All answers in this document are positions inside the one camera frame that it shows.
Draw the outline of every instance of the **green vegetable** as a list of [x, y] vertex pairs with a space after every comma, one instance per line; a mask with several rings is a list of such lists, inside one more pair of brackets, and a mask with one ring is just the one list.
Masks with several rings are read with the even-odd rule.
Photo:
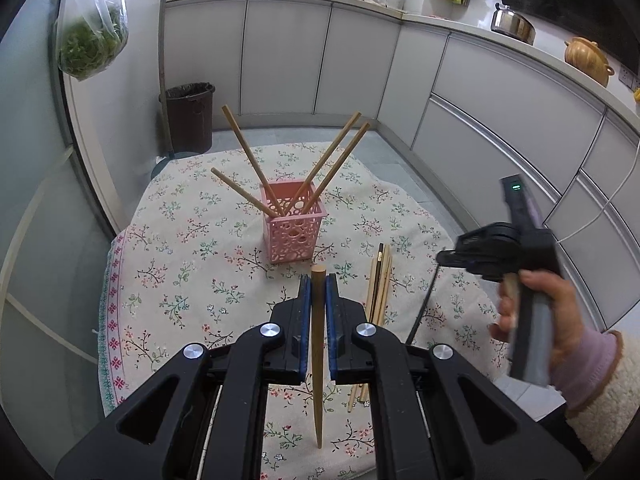
[[115, 34], [104, 26], [98, 14], [92, 20], [102, 25], [98, 30], [81, 18], [63, 31], [58, 53], [62, 72], [82, 81], [104, 70], [120, 53], [129, 37], [126, 17], [115, 6], [109, 8], [109, 16]]

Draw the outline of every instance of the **floral tablecloth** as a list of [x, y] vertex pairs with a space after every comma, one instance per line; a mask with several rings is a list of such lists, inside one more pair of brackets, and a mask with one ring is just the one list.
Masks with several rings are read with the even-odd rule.
[[[304, 178], [327, 143], [254, 148], [267, 178]], [[319, 182], [340, 153], [332, 155]], [[190, 342], [233, 343], [269, 319], [274, 304], [297, 294], [310, 262], [272, 266], [262, 217], [210, 168], [259, 196], [241, 150], [174, 160], [149, 184], [132, 223], [113, 242], [100, 308], [99, 372], [105, 412]], [[335, 272], [343, 297], [366, 299], [370, 259], [380, 242], [393, 250], [385, 325], [401, 340], [411, 329], [434, 256], [452, 240], [433, 216], [397, 186], [377, 180], [350, 156], [325, 190], [328, 216], [314, 252]], [[416, 344], [447, 342], [491, 378], [506, 364], [504, 344], [488, 337], [494, 306], [476, 279], [443, 269]], [[262, 480], [347, 479], [374, 467], [368, 402], [351, 413], [349, 386], [325, 371], [324, 446], [318, 449], [310, 375], [300, 386], [272, 386], [264, 427]]]

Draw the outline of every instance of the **yellow ceramic pot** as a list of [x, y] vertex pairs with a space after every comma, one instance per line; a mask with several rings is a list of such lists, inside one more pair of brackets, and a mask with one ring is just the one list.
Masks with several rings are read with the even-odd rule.
[[606, 87], [609, 76], [614, 75], [615, 72], [609, 66], [609, 60], [599, 49], [598, 44], [584, 38], [571, 38], [570, 42], [565, 41], [564, 44], [566, 45], [564, 60]]

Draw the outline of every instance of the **finger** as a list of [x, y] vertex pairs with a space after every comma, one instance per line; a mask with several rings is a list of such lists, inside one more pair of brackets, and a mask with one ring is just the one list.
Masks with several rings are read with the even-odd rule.
[[500, 298], [500, 303], [498, 303], [498, 313], [503, 316], [512, 316], [514, 311], [515, 308], [511, 298]]
[[509, 333], [501, 330], [495, 323], [487, 325], [487, 328], [489, 329], [489, 334], [492, 338], [505, 343], [509, 342]]
[[503, 332], [510, 332], [514, 325], [513, 316], [500, 316], [497, 324]]
[[531, 290], [547, 293], [553, 300], [561, 303], [572, 300], [574, 288], [567, 280], [548, 270], [521, 270], [520, 281]]

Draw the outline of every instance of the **pink plastic holder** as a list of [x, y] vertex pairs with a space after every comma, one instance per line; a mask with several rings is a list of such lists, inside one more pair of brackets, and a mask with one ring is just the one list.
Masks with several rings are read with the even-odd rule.
[[[281, 180], [279, 182], [270, 181], [269, 184], [282, 205], [289, 203], [289, 200], [303, 182], [303, 180]], [[327, 212], [320, 199], [307, 214], [301, 215], [300, 211], [315, 190], [316, 187], [310, 184], [287, 216], [271, 218], [264, 213], [262, 214], [264, 218], [264, 242], [267, 245], [269, 261], [272, 264], [308, 260], [313, 257], [316, 240], [318, 240], [318, 233], [320, 232], [320, 224]], [[267, 198], [263, 186], [260, 186], [260, 195], [262, 196], [262, 203], [275, 210], [271, 200]]]

